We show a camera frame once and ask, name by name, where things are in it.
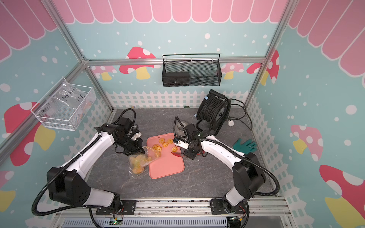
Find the clear resealable bag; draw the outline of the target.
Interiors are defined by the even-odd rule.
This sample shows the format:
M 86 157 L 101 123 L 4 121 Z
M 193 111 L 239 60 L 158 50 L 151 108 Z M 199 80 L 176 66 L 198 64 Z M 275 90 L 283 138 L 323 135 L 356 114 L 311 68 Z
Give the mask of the clear resealable bag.
M 159 150 L 155 150 L 151 147 L 143 146 L 142 149 L 144 154 L 138 153 L 128 156 L 129 174 L 131 176 L 142 174 L 149 164 L 158 160 L 162 156 Z

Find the red metal tongs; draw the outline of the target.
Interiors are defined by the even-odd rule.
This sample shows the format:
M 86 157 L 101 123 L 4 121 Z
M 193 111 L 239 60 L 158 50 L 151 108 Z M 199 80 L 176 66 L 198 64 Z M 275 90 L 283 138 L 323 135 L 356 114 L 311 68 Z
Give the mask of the red metal tongs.
M 176 156 L 176 157 L 182 157 L 181 152 L 171 152 L 171 154 Z

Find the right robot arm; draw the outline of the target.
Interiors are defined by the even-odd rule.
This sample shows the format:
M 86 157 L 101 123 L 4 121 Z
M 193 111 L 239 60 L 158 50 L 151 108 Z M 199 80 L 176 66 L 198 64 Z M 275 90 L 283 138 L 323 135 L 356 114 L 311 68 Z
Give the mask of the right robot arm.
M 213 155 L 233 174 L 233 187 L 222 199 L 212 199 L 212 213 L 248 214 L 246 202 L 254 196 L 275 196 L 280 185 L 275 175 L 260 165 L 253 153 L 244 154 L 219 141 L 208 131 L 195 125 L 182 125 L 183 135 L 174 135 L 174 144 L 183 149 L 183 156 L 193 160 L 198 154 Z

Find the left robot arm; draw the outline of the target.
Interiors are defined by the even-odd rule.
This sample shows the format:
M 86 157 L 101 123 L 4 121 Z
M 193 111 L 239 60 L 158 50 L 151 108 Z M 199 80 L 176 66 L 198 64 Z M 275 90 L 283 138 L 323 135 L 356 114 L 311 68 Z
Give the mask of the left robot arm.
M 98 190 L 86 183 L 86 176 L 95 162 L 111 146 L 122 147 L 126 156 L 144 153 L 141 132 L 136 124 L 136 112 L 133 119 L 124 117 L 128 110 L 112 123 L 96 127 L 96 134 L 74 157 L 61 167 L 52 167 L 47 172 L 47 183 L 36 196 L 31 212 L 35 216 L 46 216 L 73 208 L 101 209 L 111 214 L 118 214 L 123 209 L 120 195 L 115 192 Z M 52 201 L 64 204 L 63 207 L 50 211 L 39 211 L 38 204 L 45 193 Z

